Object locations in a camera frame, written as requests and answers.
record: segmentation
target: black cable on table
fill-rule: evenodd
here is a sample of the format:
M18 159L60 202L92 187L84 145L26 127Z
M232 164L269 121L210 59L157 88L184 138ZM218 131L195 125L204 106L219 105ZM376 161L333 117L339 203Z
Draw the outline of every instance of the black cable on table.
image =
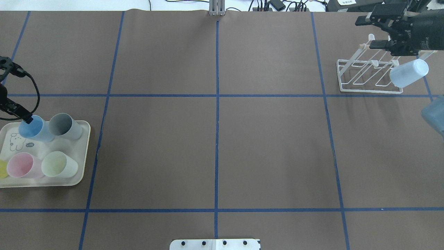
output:
M294 2L294 1L290 2L290 4L287 6L287 9L285 11L288 11L288 9L290 8L291 4L296 4L296 6L297 6L297 2Z
M226 10L229 10L229 9L235 9L235 10L237 10L237 11L242 11L242 10L240 10L240 9L238 9L238 8L235 8L235 7L229 7L229 8L226 8Z
M254 2L254 0L251 0L250 7L248 7L248 11L251 10L251 6L253 5L253 2Z
M313 1L321 3L324 6L325 10L327 10L327 2L325 0L324 1L313 0Z
M36 106L30 112L30 114L33 114L37 110L37 108L39 107L39 104L40 104L40 92L39 92L39 88L37 88L37 84L36 84L36 81L34 81L34 78L26 71L25 71L25 75L31 79L32 84L34 85L34 88L36 89L36 93L37 93L37 103L36 103ZM23 118L25 118L27 116L29 116L29 114L27 114L25 116L22 116L22 117L18 117L18 118L3 118L3 117L0 117L0 120L3 120L3 121L17 121L17 120L22 120Z
M306 3L307 3L308 1L309 1L309 0L307 0L307 1L304 2L304 6L305 6L305 7L304 7L304 12L307 11L307 4L306 4Z
M170 2L170 3L176 3L176 2L204 2L204 3L209 3L209 1L204 1L204 0L165 0L166 2Z

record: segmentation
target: table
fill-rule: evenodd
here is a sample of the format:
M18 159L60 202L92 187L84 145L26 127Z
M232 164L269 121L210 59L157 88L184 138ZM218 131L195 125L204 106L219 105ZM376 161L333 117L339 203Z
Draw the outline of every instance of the table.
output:
M420 111L443 54L402 95L340 93L335 61L386 36L358 15L0 13L36 113L92 126L79 184L0 190L0 248L441 249L444 144Z

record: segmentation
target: white tray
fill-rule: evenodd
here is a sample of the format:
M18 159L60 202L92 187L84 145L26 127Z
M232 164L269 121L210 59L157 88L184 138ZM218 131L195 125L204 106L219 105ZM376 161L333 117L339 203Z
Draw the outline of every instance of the white tray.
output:
M34 141L22 138L19 134L19 122L6 124L0 131L2 145L0 159L9 161L14 155L27 152L40 160L53 151L62 151L79 164L79 170L71 178L42 177L25 179L6 177L0 179L0 188L5 187L43 187L43 186L72 186L79 183L85 171L86 154L88 152L91 126L86 121L77 121L83 129L82 137L76 141L55 137L50 142Z

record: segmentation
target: black cable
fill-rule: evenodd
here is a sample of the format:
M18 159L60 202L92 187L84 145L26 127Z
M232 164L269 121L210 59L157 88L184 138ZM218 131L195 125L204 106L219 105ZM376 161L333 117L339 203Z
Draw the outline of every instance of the black cable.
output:
M290 8L291 4L295 4L297 6L297 2L290 2L290 4L287 6L287 9L285 11L288 11L288 9Z
M32 115L37 110L37 108L39 107L39 104L40 104L40 92L39 92L39 88L37 88L37 84L36 84L36 81L34 81L34 78L26 71L24 73L25 73L25 75L27 77L29 77L31 79L32 84L34 85L34 88L36 89L36 93L37 93L37 103L36 103L36 106L34 107L34 109L31 112L29 112ZM29 114L24 115L24 116L19 117L19 118L3 118L3 117L0 117L0 120L3 120L3 121L16 121L16 120L22 120L23 118L25 118L27 116L29 116Z
M302 2L299 2L299 4L296 6L296 8L294 9L294 11L299 11L299 9L302 11L302 6L303 6L303 3Z
M251 6L253 5L253 2L254 2L254 0L251 0L250 7L248 7L248 11L251 10Z
M318 2L318 3L321 3L321 4L323 4L323 5L327 5L327 2L325 2L325 1L319 1L319 0L313 0L313 1Z
M306 4L306 3L307 3L308 1L309 1L309 0L307 0L307 1L304 2L304 6L303 6L303 8L304 8L304 12L307 11L307 4Z
M240 10L240 9L238 9L238 8L235 8L235 7L229 7L229 8L226 8L226 10L229 10L229 9L235 9L235 10L237 10L237 11L242 11L242 10Z
M176 3L176 2L204 2L204 3L209 3L209 1L204 1L204 0L165 0L166 2L170 2L170 3Z

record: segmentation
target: metal bracket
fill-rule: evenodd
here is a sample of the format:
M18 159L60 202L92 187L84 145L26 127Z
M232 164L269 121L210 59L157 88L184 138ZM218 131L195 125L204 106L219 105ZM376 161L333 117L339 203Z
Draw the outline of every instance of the metal bracket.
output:
M260 250L259 239L173 240L170 250Z
M210 16L225 15L225 0L210 0Z

